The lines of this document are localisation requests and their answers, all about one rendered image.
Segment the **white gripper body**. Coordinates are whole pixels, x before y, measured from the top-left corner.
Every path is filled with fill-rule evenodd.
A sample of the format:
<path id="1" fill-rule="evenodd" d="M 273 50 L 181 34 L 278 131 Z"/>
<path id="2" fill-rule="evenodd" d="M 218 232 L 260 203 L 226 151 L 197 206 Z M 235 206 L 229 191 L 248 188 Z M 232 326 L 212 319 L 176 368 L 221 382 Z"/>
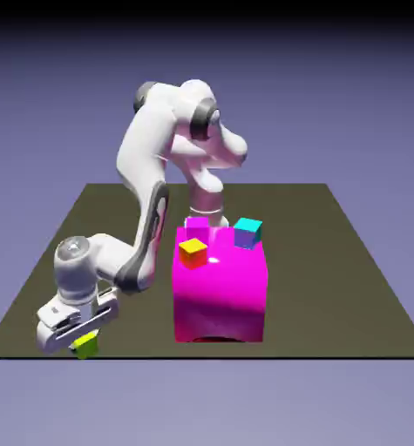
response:
<path id="1" fill-rule="evenodd" d="M 56 294 L 38 311 L 37 344 L 47 354 L 70 345 L 83 335 L 100 329 L 119 314 L 116 294 L 97 294 L 90 300 L 65 303 Z"/>

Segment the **large magenta box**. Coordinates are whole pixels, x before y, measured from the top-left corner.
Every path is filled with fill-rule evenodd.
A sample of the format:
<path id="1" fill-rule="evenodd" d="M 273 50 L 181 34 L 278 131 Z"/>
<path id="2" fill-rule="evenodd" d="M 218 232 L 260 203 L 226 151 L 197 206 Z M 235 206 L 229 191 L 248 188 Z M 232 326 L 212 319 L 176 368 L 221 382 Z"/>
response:
<path id="1" fill-rule="evenodd" d="M 207 263 L 190 269 L 180 263 L 175 235 L 172 267 L 173 325 L 177 342 L 228 338 L 261 342 L 268 294 L 268 265 L 261 242 L 246 249 L 234 244 L 234 229 L 224 227 L 207 248 Z"/>

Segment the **small magenta cube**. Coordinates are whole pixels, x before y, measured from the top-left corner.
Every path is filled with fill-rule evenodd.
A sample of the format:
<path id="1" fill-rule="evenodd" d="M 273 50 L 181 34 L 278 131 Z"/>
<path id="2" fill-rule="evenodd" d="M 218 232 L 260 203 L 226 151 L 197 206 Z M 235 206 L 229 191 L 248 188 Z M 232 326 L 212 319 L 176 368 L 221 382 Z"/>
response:
<path id="1" fill-rule="evenodd" d="M 197 239 L 206 245 L 209 243 L 210 226 L 208 217 L 186 217 L 185 229 L 188 240 Z"/>

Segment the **small lime cube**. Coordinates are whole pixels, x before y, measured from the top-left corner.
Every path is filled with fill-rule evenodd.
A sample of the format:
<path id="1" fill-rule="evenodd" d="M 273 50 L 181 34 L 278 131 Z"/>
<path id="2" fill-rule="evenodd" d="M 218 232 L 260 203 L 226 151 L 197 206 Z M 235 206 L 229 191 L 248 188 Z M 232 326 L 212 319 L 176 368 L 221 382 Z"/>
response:
<path id="1" fill-rule="evenodd" d="M 80 360 L 94 356 L 98 352 L 98 330 L 93 330 L 77 338 L 70 345 L 70 349 Z"/>

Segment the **small yellow cube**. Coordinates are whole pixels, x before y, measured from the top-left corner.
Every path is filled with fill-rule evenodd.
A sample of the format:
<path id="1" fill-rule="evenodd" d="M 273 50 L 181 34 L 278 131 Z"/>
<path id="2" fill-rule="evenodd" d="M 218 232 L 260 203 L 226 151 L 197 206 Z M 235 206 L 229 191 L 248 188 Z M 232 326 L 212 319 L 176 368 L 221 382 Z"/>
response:
<path id="1" fill-rule="evenodd" d="M 207 245 L 199 239 L 185 240 L 179 244 L 179 261 L 188 269 L 207 264 Z"/>

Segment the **small cyan cube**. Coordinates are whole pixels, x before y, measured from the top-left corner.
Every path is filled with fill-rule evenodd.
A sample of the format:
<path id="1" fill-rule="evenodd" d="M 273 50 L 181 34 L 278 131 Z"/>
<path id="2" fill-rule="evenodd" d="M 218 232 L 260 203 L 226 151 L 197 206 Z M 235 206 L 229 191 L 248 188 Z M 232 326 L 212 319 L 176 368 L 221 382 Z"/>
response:
<path id="1" fill-rule="evenodd" d="M 234 225 L 234 245 L 253 249 L 261 241 L 261 220 L 239 218 Z"/>

